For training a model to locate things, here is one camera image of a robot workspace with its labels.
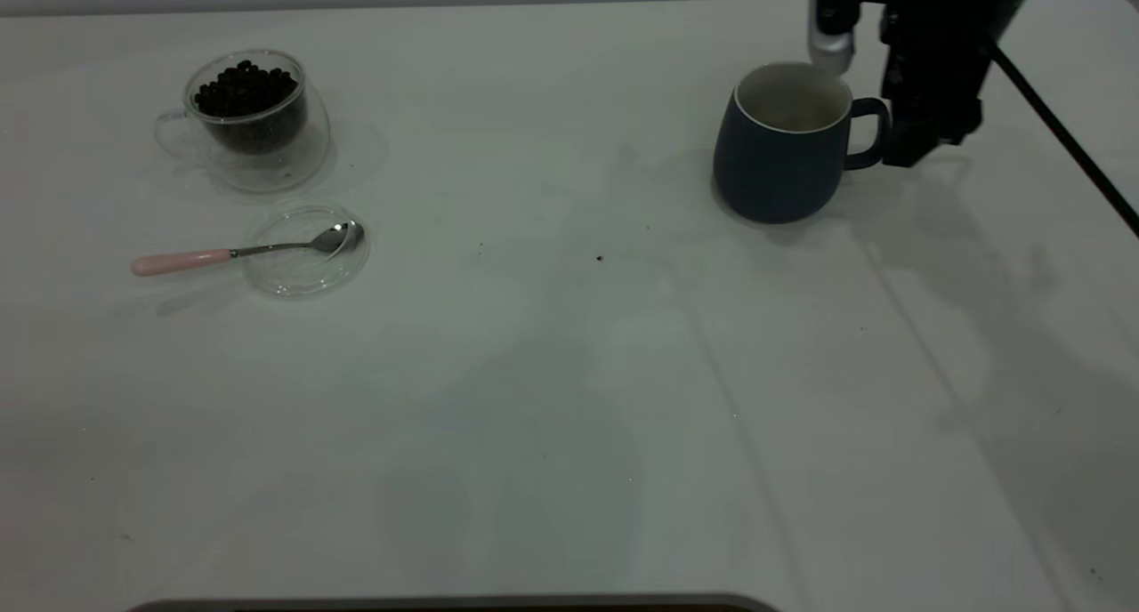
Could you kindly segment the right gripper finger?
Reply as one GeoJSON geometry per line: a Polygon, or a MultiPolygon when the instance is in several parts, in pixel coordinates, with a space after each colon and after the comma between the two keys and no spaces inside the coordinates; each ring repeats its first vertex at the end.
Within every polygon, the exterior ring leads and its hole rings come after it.
{"type": "Polygon", "coordinates": [[[860,0],[810,0],[808,49],[812,64],[833,76],[850,68],[860,0]]]}
{"type": "Polygon", "coordinates": [[[884,165],[912,168],[942,145],[960,145],[983,121],[981,99],[904,97],[891,100],[892,127],[885,142],[884,165]]]}

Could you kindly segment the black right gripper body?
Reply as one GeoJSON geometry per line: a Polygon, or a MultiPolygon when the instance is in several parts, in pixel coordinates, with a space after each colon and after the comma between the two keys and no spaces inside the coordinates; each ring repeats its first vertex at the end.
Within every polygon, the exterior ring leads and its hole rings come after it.
{"type": "Polygon", "coordinates": [[[948,106],[980,93],[983,0],[886,0],[883,96],[895,106],[948,106]]]}

